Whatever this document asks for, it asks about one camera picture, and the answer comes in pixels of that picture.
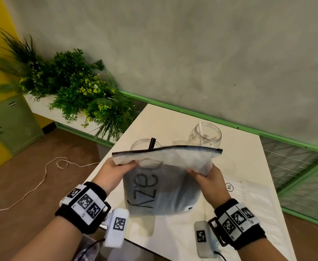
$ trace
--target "wire mesh panel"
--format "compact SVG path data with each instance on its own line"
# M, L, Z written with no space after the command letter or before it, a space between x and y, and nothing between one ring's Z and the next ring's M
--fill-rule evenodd
M318 219L318 173L280 199L281 206Z
M276 189L318 161L317 152L262 136L260 138Z

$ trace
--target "hand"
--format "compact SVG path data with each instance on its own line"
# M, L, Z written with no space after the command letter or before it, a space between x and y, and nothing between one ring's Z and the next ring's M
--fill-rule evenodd
M188 173L200 185L203 196L214 209L231 199L226 189L222 172L214 164L212 164L212 169L206 177L192 171L190 168L188 169Z
M92 182L99 185L107 193L107 196L113 191L125 173L136 167L135 161L130 161L124 165L116 166L113 158L109 158L102 165L98 174L93 178Z

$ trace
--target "wristband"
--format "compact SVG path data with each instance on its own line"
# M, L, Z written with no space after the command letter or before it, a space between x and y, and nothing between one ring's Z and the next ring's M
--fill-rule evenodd
M55 215L65 218L82 233L95 233L111 209L104 202L106 196L106 192L95 183L80 184L60 201Z
M266 238L259 220L252 212L235 199L215 209L217 217L209 220L209 225L222 246L230 244L235 250Z

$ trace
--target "white rope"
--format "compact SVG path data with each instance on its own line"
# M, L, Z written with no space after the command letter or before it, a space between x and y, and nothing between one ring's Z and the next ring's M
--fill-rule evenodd
M8 210L8 209L12 208L14 205L16 205L17 203L21 202L29 193L35 191L35 190L43 183L44 179L46 178L46 175L47 175L47 166L48 166L48 164L51 163L51 162L53 162L55 159L58 159L58 158L66 158L66 157L57 157L57 158L54 158L52 161L48 162L48 163L46 164L46 166L45 166L45 174L44 174L43 180L37 185L37 187L34 188L33 190L30 190L28 193L26 193L26 194L24 195L24 197L22 197L20 200L18 200L16 203L14 203L12 206L10 206L10 207L8 207L8 208L5 208L5 209L0 209L0 211L2 211L2 210ZM65 162L67 162L67 163L66 163L66 167L60 167L59 164L58 164L60 161L65 161ZM76 163L70 162L68 158L66 158L66 159L59 159L59 160L57 161L57 166L58 166L58 168L65 169L65 168L67 168L67 166L69 165L69 163L79 166L79 165L76 164ZM87 166L94 165L94 164L99 164L99 163L100 163L100 162L95 162L95 163L91 163L91 164L88 164L88 165L85 165L85 166L79 166L79 167L83 168L83 167L87 167Z

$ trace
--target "green cabinet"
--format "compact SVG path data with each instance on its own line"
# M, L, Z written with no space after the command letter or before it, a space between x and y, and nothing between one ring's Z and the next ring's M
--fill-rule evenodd
M21 95L0 101L0 142L15 155L44 135Z

